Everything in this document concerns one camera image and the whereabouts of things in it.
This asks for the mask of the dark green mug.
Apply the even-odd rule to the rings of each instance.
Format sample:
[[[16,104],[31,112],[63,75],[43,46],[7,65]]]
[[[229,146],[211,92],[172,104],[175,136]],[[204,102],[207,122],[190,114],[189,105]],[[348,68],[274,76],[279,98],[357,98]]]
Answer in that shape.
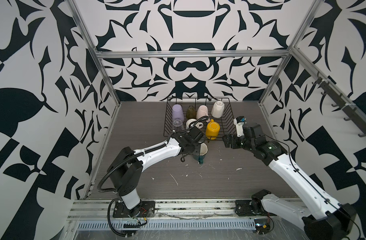
[[[200,148],[200,153],[198,156],[198,162],[200,165],[204,164],[204,159],[205,159],[207,153],[208,153],[208,146],[205,143],[202,143],[201,148]]]

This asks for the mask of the yellow mug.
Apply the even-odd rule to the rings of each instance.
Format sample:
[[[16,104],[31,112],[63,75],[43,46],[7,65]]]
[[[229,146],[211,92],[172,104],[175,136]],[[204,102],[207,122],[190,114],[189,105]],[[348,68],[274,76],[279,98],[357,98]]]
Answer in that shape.
[[[210,120],[206,128],[206,138],[209,140],[215,140],[220,132],[220,125],[214,120]]]

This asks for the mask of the white mug red inside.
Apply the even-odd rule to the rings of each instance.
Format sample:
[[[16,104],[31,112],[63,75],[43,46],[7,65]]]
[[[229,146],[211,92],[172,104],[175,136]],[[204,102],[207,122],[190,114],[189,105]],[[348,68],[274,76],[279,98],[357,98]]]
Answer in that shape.
[[[191,127],[197,127],[198,123],[197,123],[197,119],[189,119],[186,122],[186,129],[188,130]]]

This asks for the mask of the white faceted mug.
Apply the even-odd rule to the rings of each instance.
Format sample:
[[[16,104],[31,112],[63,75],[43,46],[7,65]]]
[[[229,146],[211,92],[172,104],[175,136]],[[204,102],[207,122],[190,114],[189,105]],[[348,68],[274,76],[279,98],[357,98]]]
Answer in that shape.
[[[224,110],[225,110],[225,103],[222,101],[216,101],[213,105],[211,114],[214,118],[219,119],[222,117]]]

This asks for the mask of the olive textured glass cup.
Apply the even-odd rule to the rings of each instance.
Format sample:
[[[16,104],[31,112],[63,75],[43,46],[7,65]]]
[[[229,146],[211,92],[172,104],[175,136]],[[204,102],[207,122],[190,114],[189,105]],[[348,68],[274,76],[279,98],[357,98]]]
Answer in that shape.
[[[186,118],[187,118],[187,120],[197,118],[196,108],[193,105],[188,107],[187,112],[186,112]]]

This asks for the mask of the pink cream mug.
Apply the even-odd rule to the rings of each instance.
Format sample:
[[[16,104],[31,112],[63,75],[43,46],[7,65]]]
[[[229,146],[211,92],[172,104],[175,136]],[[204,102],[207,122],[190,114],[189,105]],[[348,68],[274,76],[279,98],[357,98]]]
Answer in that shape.
[[[202,117],[208,117],[208,116],[209,116],[208,107],[205,105],[199,106],[197,110],[197,120],[199,120]]]

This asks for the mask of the lilac plastic cup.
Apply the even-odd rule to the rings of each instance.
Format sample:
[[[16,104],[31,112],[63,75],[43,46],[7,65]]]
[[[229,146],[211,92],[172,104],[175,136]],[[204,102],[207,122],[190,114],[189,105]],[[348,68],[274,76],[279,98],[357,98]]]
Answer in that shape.
[[[180,120],[181,122],[184,122],[185,120],[184,111],[180,104],[172,106],[172,121],[174,122],[175,120]]]

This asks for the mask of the clear glass cup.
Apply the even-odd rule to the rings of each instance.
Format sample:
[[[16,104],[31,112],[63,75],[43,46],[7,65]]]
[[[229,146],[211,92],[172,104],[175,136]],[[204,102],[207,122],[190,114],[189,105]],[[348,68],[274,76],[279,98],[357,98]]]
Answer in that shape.
[[[175,133],[182,132],[185,130],[184,122],[181,119],[174,119],[172,125],[173,125],[173,131]]]

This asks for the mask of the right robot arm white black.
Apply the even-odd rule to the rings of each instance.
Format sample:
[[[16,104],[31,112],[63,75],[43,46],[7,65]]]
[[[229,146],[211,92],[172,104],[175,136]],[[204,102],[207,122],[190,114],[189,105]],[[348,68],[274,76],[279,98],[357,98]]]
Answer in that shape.
[[[252,195],[249,204],[236,203],[238,216],[274,214],[303,230],[310,240],[341,240],[355,226],[356,210],[341,204],[316,184],[291,158],[282,144],[267,141],[259,124],[243,124],[237,134],[223,136],[227,148],[244,149],[253,153],[278,174],[305,204],[301,208],[268,190]]]

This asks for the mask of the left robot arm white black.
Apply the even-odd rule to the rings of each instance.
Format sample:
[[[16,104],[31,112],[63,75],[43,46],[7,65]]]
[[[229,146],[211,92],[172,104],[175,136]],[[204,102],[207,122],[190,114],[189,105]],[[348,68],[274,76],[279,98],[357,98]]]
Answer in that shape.
[[[123,148],[114,159],[107,173],[97,185],[100,193],[113,192],[116,198],[111,200],[107,210],[109,228],[117,236],[129,238],[135,235],[135,231],[118,231],[111,221],[110,210],[113,204],[124,204],[128,216],[135,219],[141,212],[142,201],[137,193],[141,174],[150,166],[165,159],[181,155],[181,161],[185,161],[188,155],[200,152],[200,140],[203,132],[196,124],[209,120],[204,116],[196,120],[186,130],[171,133],[167,140],[144,149],[132,150],[130,147]]]

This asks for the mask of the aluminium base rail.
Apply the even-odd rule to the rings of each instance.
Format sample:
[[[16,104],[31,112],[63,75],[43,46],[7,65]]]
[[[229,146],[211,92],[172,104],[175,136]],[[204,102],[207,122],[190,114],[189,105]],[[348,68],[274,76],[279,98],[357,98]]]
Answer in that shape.
[[[158,199],[154,207],[144,207],[146,212],[157,217],[188,216],[229,216],[235,213],[237,199]],[[110,200],[78,200],[75,201],[67,220],[102,220],[107,217]]]

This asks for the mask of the wall hook rail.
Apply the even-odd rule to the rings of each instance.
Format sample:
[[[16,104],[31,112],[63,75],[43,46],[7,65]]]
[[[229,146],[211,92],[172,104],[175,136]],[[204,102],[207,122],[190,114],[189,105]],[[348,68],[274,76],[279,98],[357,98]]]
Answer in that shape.
[[[313,85],[323,90],[322,96],[328,96],[334,102],[332,107],[345,113],[345,121],[354,123],[361,131],[358,137],[366,138],[366,114],[332,80],[323,78],[320,72],[312,76],[316,78]]]

